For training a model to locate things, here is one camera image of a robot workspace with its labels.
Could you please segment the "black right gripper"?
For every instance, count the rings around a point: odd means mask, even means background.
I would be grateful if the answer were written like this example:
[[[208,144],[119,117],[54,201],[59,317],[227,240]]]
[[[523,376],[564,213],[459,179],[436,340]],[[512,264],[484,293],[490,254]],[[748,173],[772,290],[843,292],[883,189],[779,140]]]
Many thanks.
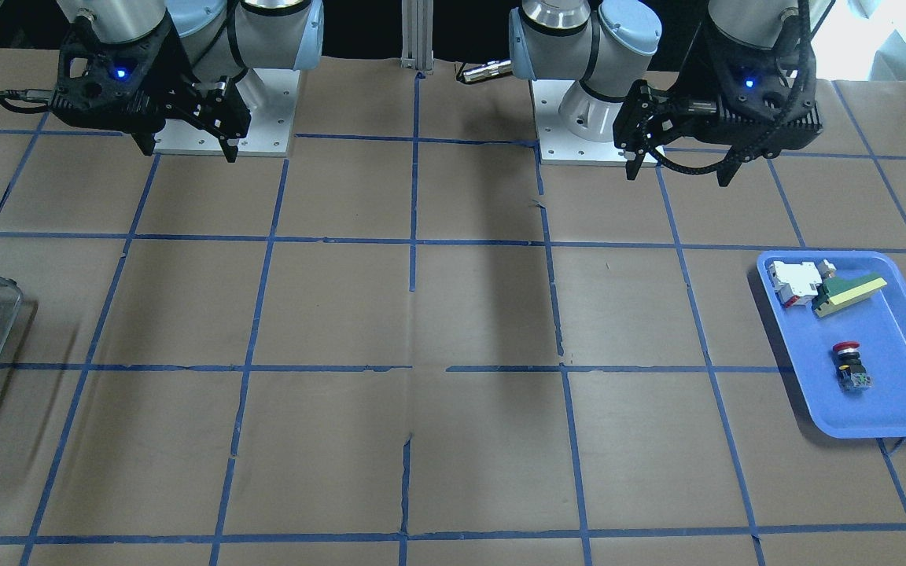
[[[108,44],[89,22],[75,22],[64,37],[50,111],[64,124],[118,131],[144,156],[168,117],[211,134],[227,162],[237,161],[252,114],[236,80],[186,86],[186,51],[172,22],[133,42]]]

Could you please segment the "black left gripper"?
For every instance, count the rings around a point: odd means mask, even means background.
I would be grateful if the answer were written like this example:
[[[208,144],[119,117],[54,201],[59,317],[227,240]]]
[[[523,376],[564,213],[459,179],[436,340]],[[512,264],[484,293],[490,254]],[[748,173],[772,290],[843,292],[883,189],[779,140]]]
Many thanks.
[[[659,143],[651,141],[648,133],[652,118],[670,112],[675,93],[682,105],[707,101],[715,107],[707,116],[677,117],[675,126],[684,136],[700,142],[730,146],[716,169],[720,187],[731,184],[744,164],[744,148],[774,124],[785,108],[790,111],[786,123],[760,145],[760,150],[799,150],[812,143],[823,132],[816,104],[816,61],[812,50],[806,50],[803,57],[808,64],[803,75],[806,84],[795,103],[788,103],[788,74],[796,71],[801,61],[798,28],[796,22],[784,22],[775,33],[775,46],[763,50],[735,42],[714,23],[705,22],[691,43],[673,88],[658,89],[646,80],[636,80],[613,123],[613,143],[624,154],[626,179],[636,180],[647,154],[654,156],[659,165],[676,170],[676,165],[657,151]]]

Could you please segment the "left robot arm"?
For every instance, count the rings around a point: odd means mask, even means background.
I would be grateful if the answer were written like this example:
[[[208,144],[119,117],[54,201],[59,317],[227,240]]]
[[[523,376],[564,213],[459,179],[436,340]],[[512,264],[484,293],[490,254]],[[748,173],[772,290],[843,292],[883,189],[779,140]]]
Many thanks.
[[[573,112],[579,136],[627,155],[628,179],[645,157],[681,175],[716,173],[729,186],[743,164],[803,149],[821,132],[808,1],[711,1],[676,81],[644,79],[664,34],[640,1],[525,1],[510,12],[519,79],[571,80],[571,97],[604,108]]]

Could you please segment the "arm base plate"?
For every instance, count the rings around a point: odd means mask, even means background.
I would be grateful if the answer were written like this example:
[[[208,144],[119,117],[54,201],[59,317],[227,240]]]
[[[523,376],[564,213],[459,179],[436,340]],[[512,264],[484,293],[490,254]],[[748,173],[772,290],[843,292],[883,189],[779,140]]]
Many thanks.
[[[248,136],[238,142],[238,158],[289,155],[303,75],[294,69],[256,68],[241,80],[238,89],[252,119]],[[156,135],[155,152],[223,157],[215,137],[175,119]]]
[[[627,158],[613,142],[621,104],[601,101],[579,80],[531,81],[533,118],[544,164],[623,166]]]

